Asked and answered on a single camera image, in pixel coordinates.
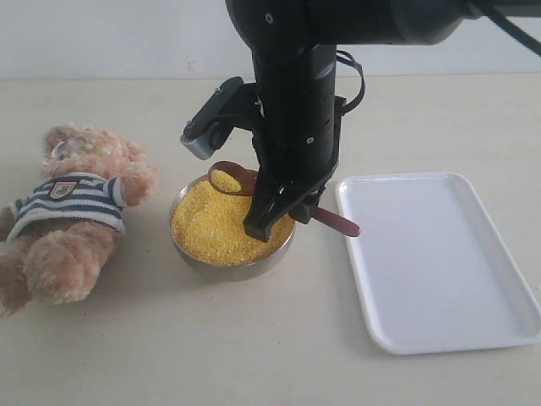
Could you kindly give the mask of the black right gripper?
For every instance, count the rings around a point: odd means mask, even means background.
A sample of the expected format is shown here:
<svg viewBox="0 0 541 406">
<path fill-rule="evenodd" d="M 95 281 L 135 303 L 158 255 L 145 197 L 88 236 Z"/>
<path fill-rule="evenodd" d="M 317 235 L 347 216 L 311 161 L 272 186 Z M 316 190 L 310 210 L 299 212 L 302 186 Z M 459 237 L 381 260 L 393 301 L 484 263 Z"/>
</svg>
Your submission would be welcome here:
<svg viewBox="0 0 541 406">
<path fill-rule="evenodd" d="M 273 226 L 293 208 L 308 224 L 336 166 L 336 47 L 253 49 L 261 130 L 254 143 L 260 171 L 244 232 L 269 241 Z"/>
</svg>

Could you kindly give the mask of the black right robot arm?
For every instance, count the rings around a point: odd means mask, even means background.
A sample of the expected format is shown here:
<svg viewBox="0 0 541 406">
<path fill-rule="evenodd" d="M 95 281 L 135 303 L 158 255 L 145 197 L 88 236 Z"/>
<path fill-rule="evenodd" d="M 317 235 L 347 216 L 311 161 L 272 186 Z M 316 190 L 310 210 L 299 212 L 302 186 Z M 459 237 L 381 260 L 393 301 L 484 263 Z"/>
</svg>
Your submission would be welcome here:
<svg viewBox="0 0 541 406">
<path fill-rule="evenodd" d="M 260 165 L 243 226 L 261 241 L 286 214 L 308 222 L 336 169 L 348 111 L 335 94 L 339 46 L 430 46 L 462 21 L 485 17 L 540 51 L 512 22 L 539 16 L 537 1 L 230 1 L 227 11 L 254 65 L 254 82 L 234 99 Z"/>
</svg>

